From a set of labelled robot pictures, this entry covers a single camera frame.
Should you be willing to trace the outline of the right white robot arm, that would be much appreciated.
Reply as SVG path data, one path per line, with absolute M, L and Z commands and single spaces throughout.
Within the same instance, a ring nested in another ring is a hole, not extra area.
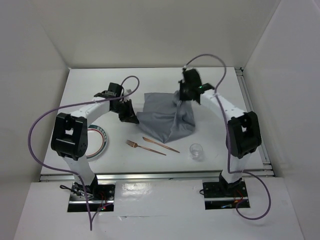
M 227 164 L 218 177 L 218 190 L 230 196 L 242 181 L 243 171 L 252 153 L 262 144 L 258 116 L 236 107 L 209 83 L 203 84 L 195 68 L 182 69 L 179 99 L 196 101 L 223 120 L 226 129 Z

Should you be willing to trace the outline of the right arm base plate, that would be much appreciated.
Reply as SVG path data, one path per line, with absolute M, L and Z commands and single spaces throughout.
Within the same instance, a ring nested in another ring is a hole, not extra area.
M 239 209 L 251 207 L 244 181 L 226 192 L 218 182 L 203 182 L 199 193 L 204 197 L 206 210 L 235 209 L 238 203 Z

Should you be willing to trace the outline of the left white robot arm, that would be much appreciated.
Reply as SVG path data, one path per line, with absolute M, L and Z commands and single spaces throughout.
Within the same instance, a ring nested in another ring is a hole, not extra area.
M 101 116 L 113 112 L 125 123 L 138 124 L 129 96 L 132 90 L 124 90 L 117 83 L 110 83 L 107 90 L 98 92 L 93 100 L 72 113 L 60 112 L 55 119 L 51 149 L 67 163 L 74 176 L 74 185 L 88 200 L 99 193 L 98 179 L 90 168 L 86 151 L 88 127 Z

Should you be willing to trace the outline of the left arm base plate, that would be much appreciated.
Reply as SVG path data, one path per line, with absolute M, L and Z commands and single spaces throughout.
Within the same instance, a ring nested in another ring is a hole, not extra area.
M 72 187 L 64 185 L 59 186 L 61 189 L 69 190 L 68 213 L 83 213 L 87 212 L 85 193 L 82 189 L 78 189 L 75 184 Z M 99 184 L 95 193 L 88 193 L 88 205 L 90 211 L 96 212 L 100 209 L 101 212 L 114 211 L 116 185 L 112 184 Z

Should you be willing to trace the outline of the grey cloth placemat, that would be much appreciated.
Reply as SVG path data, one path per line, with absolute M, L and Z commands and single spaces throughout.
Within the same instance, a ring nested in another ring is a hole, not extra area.
M 164 144 L 188 137 L 196 130 L 192 104 L 180 100 L 178 90 L 145 93 L 143 110 L 136 116 L 138 127 Z

